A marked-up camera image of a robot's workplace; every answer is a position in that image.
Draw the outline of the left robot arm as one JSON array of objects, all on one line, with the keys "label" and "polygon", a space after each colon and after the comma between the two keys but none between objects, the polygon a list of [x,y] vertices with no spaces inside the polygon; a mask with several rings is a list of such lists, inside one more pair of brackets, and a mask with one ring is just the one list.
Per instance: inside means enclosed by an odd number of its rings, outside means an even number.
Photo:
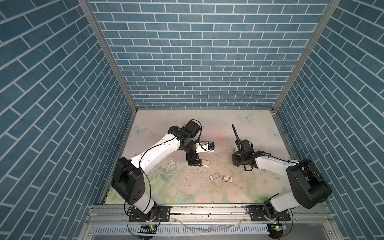
[{"label": "left robot arm", "polygon": [[202,167],[197,144],[200,143],[202,125],[197,120],[190,120],[183,127],[172,126],[159,142],[143,153],[132,158],[121,157],[115,166],[111,187],[123,198],[125,203],[134,206],[147,218],[155,213],[157,204],[152,199],[152,190],[146,193],[145,180],[168,155],[176,151],[186,153],[190,167]]}]

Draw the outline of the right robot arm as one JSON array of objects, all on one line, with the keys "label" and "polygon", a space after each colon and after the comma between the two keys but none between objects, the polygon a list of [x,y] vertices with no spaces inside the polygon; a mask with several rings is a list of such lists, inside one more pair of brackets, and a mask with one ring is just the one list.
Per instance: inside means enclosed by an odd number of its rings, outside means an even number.
[{"label": "right robot arm", "polygon": [[244,166],[245,171],[261,169],[288,178],[291,189],[277,194],[264,203],[264,215],[275,219],[288,209],[304,207],[311,209],[325,201],[332,189],[309,159],[293,162],[272,156],[264,151],[254,151],[248,140],[235,140],[237,151],[233,153],[233,165]]}]

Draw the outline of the red staple box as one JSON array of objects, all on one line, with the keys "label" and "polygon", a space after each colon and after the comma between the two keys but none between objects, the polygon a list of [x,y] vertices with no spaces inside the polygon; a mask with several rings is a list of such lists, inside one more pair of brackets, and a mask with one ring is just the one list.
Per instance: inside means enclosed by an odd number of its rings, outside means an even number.
[{"label": "red staple box", "polygon": [[222,181],[224,183],[232,183],[233,182],[233,178],[232,178],[232,176],[222,176]]}]

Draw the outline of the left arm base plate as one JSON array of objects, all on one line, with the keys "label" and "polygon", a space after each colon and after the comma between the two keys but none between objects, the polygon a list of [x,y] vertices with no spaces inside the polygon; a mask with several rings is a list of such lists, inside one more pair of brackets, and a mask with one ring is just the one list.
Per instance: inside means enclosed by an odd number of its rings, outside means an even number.
[{"label": "left arm base plate", "polygon": [[128,219],[130,223],[144,223],[144,222],[169,222],[171,215],[171,206],[158,206],[155,205],[148,213],[143,213],[138,208],[132,206],[128,209]]}]

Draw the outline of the pink white mini stapler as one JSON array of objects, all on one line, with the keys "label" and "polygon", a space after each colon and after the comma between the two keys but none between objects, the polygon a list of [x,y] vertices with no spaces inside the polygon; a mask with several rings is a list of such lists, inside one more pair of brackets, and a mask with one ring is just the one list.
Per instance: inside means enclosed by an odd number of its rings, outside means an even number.
[{"label": "pink white mini stapler", "polygon": [[202,165],[203,165],[203,167],[209,167],[210,166],[210,162],[207,161],[207,160],[202,160]]}]

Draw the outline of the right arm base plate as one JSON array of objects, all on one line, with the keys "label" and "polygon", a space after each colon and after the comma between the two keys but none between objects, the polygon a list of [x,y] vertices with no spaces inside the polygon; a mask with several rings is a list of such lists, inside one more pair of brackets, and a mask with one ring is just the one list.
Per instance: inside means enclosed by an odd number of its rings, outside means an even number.
[{"label": "right arm base plate", "polygon": [[265,205],[246,205],[245,211],[249,214],[252,222],[263,221],[290,221],[291,215],[288,210],[283,212],[276,212],[271,207]]}]

